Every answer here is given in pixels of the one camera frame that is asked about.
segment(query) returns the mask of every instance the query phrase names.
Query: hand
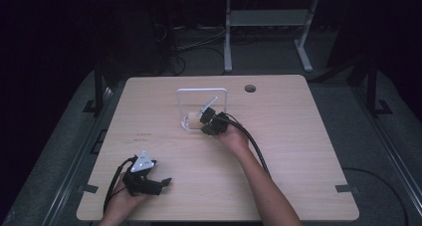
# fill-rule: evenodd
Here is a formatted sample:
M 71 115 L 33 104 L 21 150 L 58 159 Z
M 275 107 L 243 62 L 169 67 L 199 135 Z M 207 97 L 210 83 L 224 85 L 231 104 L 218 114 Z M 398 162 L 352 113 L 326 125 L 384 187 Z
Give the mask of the hand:
M 123 222 L 131 211 L 147 198 L 147 194 L 131 196 L 123 183 L 124 173 L 118 179 L 118 183 L 112 191 L 113 197 L 108 203 L 105 215 L 99 226 L 114 226 Z
M 244 152 L 250 152 L 248 137 L 237 127 L 228 124 L 227 130 L 215 136 L 223 143 L 237 158 Z

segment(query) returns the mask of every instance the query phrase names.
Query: floor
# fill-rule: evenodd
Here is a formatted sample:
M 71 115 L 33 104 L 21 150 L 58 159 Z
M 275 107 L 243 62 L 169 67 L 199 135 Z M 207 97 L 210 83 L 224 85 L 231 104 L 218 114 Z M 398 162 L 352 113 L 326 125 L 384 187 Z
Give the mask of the floor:
M 219 29 L 177 31 L 179 46 L 213 36 Z M 300 29 L 254 29 L 238 32 L 232 46 L 231 75 L 303 75 L 313 79 L 326 72 L 335 32 L 313 31 L 306 49 L 314 70 L 306 73 L 293 40 Z M 161 76 L 216 76 L 223 74 L 221 41 L 179 53 Z M 304 222 L 304 225 L 422 225 L 408 188 L 389 156 L 392 144 L 414 181 L 422 185 L 422 124 L 400 100 L 391 82 L 378 74 L 377 98 L 385 100 L 393 114 L 378 118 L 364 106 L 366 85 L 346 83 L 350 70 L 324 83 L 310 84 L 319 113 L 360 211 L 353 222 Z M 97 225 L 76 217 L 84 186 L 96 162 L 101 135 L 106 133 L 123 91 L 124 81 L 105 90 L 105 108 L 94 117 L 84 113 L 93 100 L 94 74 L 82 82 L 3 225 Z M 195 223 L 126 222 L 122 225 L 193 225 Z M 235 225 L 207 223 L 206 225 Z

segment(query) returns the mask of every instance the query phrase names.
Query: wire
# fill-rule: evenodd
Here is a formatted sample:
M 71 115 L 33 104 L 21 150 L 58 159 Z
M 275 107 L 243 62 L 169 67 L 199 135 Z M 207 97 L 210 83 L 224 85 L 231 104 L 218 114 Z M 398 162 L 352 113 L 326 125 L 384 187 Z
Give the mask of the wire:
M 126 187 L 121 188 L 120 190 L 118 190 L 116 193 L 112 194 L 110 198 L 113 198 L 115 195 L 119 194 L 120 192 L 122 192 L 124 189 L 126 189 Z
M 112 191 L 114 190 L 115 183 L 117 182 L 118 177 L 120 176 L 121 170 L 123 169 L 124 165 L 127 164 L 128 162 L 134 163 L 136 159 L 137 159 L 137 156 L 125 160 L 124 163 L 121 164 L 115 171 L 114 177 L 112 178 L 111 184 L 109 185 L 108 191 L 105 196 L 105 204 L 103 207 L 103 213 L 106 212 L 106 207 L 108 206 L 108 203 L 111 200 L 111 198 L 116 195 L 116 193 L 112 194 Z
M 394 194 L 394 196 L 397 198 L 398 202 L 400 203 L 401 209 L 403 211 L 403 216 L 404 216 L 404 225 L 405 226 L 409 225 L 409 217 L 407 215 L 407 210 L 406 210 L 406 207 L 404 206 L 403 200 L 400 198 L 397 191 L 393 188 L 393 186 L 390 183 L 388 183 L 385 179 L 381 178 L 377 174 L 372 173 L 371 171 L 368 171 L 368 170 L 365 170 L 365 169 L 353 168 L 353 167 L 342 167 L 342 169 L 343 170 L 363 172 L 363 173 L 369 174 L 372 177 L 375 177 L 378 180 L 380 180 L 381 182 L 383 182 L 391 190 L 391 192 Z
M 169 69 L 168 71 L 173 75 L 173 77 L 180 76 L 181 74 L 183 74 L 183 72 L 186 69 L 186 61 L 184 61 L 184 59 L 179 57 L 179 56 L 170 56 L 170 58 L 171 57 L 176 59 L 177 65 L 179 65 L 179 62 L 182 63 L 182 69 L 179 72 L 177 72 L 176 68 L 170 63 L 170 65 L 168 67 L 168 69 Z
M 255 142 L 255 140 L 252 138 L 252 136 L 248 133 L 248 131 L 244 128 L 244 127 L 242 127 L 242 125 L 241 124 L 239 124 L 239 123 L 237 123 L 237 122 L 235 122 L 235 121 L 232 121 L 232 120 L 230 120 L 230 119 L 226 119 L 226 118 L 221 118 L 221 117 L 214 117 L 214 119 L 218 119 L 218 120 L 221 120 L 221 121 L 224 121 L 224 122 L 227 122 L 227 123 L 229 123 L 229 124 L 231 124 L 231 125 L 233 125 L 233 126 L 235 126 L 236 128 L 238 128 L 239 130 L 241 130 L 248 138 L 249 138 L 249 140 L 251 141 L 251 143 L 252 143 L 252 145 L 254 146 L 254 148 L 255 148 L 255 151 L 257 152 L 257 155 L 258 155 L 258 158 L 260 159 L 260 161 L 261 161 L 261 164 L 262 164 L 262 166 L 263 166 L 263 168 L 264 168 L 264 170 L 268 173 L 268 175 L 270 175 L 270 177 L 271 177 L 271 174 L 270 174 L 270 170 L 268 169 L 268 167 L 267 167 L 267 163 L 265 162 L 265 159 L 264 159 L 264 156 L 263 156 L 263 154 L 261 153 L 261 150 L 260 150 L 260 148 L 258 147 L 258 145 L 257 145 L 257 143 Z

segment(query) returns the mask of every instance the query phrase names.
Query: black cable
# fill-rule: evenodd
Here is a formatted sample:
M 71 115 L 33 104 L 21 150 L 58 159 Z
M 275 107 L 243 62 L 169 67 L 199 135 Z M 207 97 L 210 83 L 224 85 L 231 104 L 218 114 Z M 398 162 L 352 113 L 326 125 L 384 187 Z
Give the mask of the black cable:
M 405 226 L 409 225 L 409 217 L 407 215 L 407 210 L 406 210 L 406 207 L 404 206 L 403 200 L 400 198 L 397 191 L 393 188 L 393 186 L 390 183 L 388 183 L 385 179 L 381 178 L 377 174 L 372 173 L 371 171 L 368 171 L 368 170 L 365 170 L 365 169 L 353 168 L 353 167 L 342 167 L 342 169 L 343 170 L 350 170 L 350 171 L 367 173 L 367 174 L 371 175 L 372 177 L 375 177 L 378 180 L 380 180 L 381 182 L 383 182 L 391 190 L 391 192 L 394 194 L 394 196 L 397 198 L 398 202 L 400 203 L 401 209 L 403 211 L 403 216 L 404 216 L 404 225 Z
M 117 182 L 118 177 L 120 176 L 121 170 L 123 169 L 124 165 L 127 164 L 128 162 L 134 163 L 136 161 L 136 159 L 137 159 L 137 157 L 135 156 L 135 157 L 132 157 L 132 158 L 125 160 L 124 163 L 121 164 L 117 168 L 117 170 L 115 171 L 114 177 L 112 178 L 111 184 L 109 185 L 108 191 L 107 191 L 106 196 L 105 196 L 105 205 L 103 207 L 103 213 L 106 212 L 106 207 L 108 206 L 108 203 L 111 200 L 111 198 L 113 196 L 115 196 L 115 194 L 112 194 L 112 191 L 114 190 L 115 183 Z
M 264 156 L 261 153 L 261 150 L 258 147 L 257 143 L 255 142 L 254 138 L 248 133 L 248 131 L 244 127 L 242 127 L 241 124 L 239 124 L 239 123 L 237 123 L 235 121 L 232 121 L 230 119 L 221 118 L 221 117 L 214 117 L 213 120 L 215 120 L 215 119 L 221 120 L 221 121 L 224 121 L 224 122 L 227 122 L 227 123 L 235 126 L 236 128 L 238 128 L 239 130 L 241 130 L 248 137 L 248 139 L 251 141 L 252 145 L 254 146 L 255 151 L 257 152 L 257 155 L 258 155 L 258 157 L 259 157 L 259 159 L 261 161 L 261 165 L 263 166 L 264 170 L 268 173 L 268 175 L 270 175 L 270 177 L 271 177 L 270 170 L 267 167 L 267 163 L 265 162 Z

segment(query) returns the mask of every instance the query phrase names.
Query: table top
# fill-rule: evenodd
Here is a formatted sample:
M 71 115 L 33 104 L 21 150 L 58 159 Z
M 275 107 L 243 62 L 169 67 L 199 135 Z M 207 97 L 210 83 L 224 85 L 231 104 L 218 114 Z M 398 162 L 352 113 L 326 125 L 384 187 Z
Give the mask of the table top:
M 253 93 L 245 86 L 253 85 Z M 157 160 L 151 180 L 172 177 L 129 216 L 145 221 L 260 220 L 242 168 L 215 138 L 182 127 L 178 89 L 224 88 L 227 113 L 252 135 L 273 180 L 301 220 L 355 220 L 358 209 L 302 76 L 133 78 L 127 81 L 78 209 L 81 220 L 100 220 L 119 165 L 146 150 Z M 203 92 L 182 96 L 184 111 L 208 101 Z M 222 108 L 224 98 L 215 103 Z

